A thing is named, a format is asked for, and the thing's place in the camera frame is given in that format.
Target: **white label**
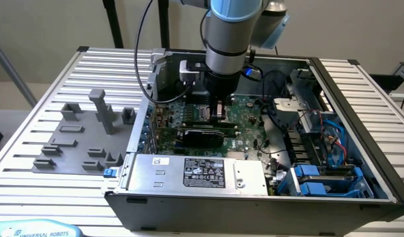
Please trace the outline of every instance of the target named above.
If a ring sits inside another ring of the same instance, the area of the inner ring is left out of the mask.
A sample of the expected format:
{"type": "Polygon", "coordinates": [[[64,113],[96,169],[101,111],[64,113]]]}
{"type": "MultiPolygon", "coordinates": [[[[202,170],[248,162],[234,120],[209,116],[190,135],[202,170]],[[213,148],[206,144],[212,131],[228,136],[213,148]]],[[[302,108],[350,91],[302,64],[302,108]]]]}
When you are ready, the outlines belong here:
{"type": "Polygon", "coordinates": [[[153,157],[152,165],[169,165],[169,157],[153,157]]]}

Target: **white wall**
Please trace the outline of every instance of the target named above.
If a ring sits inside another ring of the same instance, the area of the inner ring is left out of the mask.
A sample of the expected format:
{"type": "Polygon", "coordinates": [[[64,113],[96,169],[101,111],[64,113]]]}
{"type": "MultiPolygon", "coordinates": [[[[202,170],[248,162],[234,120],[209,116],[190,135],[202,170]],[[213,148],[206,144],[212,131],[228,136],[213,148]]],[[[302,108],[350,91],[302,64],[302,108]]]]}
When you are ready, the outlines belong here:
{"type": "MultiPolygon", "coordinates": [[[[146,0],[116,0],[122,39],[133,39],[146,0]]],[[[286,0],[280,54],[357,59],[389,73],[404,61],[404,0],[286,0]]],[[[170,4],[172,47],[201,49],[204,10],[170,4]]],[[[141,48],[160,46],[156,1],[141,48]]],[[[28,82],[50,83],[77,46],[113,47],[102,0],[0,0],[0,45],[28,82]]],[[[9,80],[0,68],[0,80],[9,80]]]]}

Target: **blue cable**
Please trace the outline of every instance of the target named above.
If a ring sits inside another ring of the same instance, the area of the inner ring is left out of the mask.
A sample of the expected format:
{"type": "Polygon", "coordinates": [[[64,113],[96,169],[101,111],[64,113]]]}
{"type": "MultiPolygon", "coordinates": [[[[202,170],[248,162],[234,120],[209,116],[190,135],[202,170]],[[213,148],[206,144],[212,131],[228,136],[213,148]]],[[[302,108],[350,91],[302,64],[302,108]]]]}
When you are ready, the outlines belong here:
{"type": "MultiPolygon", "coordinates": [[[[345,146],[345,129],[328,119],[322,120],[322,122],[325,122],[330,126],[336,127],[341,131],[341,145],[345,146]]],[[[344,152],[341,152],[341,156],[338,159],[338,165],[342,164],[342,161],[344,161],[344,152]]]]}

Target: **black metal pole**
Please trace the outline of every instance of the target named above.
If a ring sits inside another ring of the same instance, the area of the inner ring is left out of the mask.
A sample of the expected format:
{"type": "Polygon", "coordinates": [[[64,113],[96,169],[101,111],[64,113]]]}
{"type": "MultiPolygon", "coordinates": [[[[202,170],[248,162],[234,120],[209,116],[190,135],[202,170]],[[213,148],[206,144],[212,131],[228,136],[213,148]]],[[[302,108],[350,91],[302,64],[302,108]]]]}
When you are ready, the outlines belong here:
{"type": "Polygon", "coordinates": [[[160,28],[161,28],[161,46],[169,48],[169,0],[157,0],[160,28]]]}
{"type": "Polygon", "coordinates": [[[116,48],[124,48],[120,23],[117,21],[117,14],[116,14],[116,0],[102,0],[102,1],[106,10],[110,33],[112,33],[112,38],[114,40],[116,48]]]}

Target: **power supply label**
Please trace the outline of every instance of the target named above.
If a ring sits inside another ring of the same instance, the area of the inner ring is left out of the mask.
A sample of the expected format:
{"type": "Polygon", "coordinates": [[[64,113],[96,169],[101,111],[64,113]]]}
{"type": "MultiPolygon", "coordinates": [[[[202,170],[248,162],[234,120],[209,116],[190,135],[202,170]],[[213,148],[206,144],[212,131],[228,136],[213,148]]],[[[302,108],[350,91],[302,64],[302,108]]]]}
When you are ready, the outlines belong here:
{"type": "Polygon", "coordinates": [[[224,189],[224,160],[185,158],[182,183],[186,187],[224,189]]]}

